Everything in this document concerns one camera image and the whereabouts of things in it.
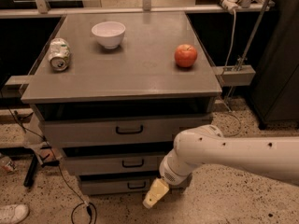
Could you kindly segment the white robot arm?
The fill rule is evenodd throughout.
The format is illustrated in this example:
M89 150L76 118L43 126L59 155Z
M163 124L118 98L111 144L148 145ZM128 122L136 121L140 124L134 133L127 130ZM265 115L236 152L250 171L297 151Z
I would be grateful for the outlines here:
M299 183L299 137L246 137L223 135L214 125L180 132L164 156L160 176L143 201L150 209L172 186L181 184L204 164L219 164L296 185Z

